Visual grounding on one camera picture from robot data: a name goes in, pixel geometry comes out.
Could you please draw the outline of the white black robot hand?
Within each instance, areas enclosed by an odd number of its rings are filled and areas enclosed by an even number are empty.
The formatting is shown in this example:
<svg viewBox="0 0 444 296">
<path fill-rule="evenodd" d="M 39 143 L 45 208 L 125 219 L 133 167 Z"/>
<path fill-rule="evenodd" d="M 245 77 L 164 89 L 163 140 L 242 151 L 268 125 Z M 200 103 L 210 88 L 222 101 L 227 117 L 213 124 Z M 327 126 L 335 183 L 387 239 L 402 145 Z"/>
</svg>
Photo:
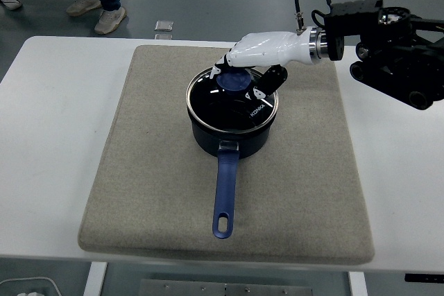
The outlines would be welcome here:
<svg viewBox="0 0 444 296">
<path fill-rule="evenodd" d="M 228 73 L 232 68 L 268 67 L 269 72 L 246 92 L 246 98 L 250 100 L 266 98 L 284 83 L 282 68 L 289 62 L 306 65 L 320 62 L 318 42 L 322 38 L 319 33 L 312 27 L 301 34 L 284 31 L 249 33 L 214 64 L 210 78 Z"/>
</svg>

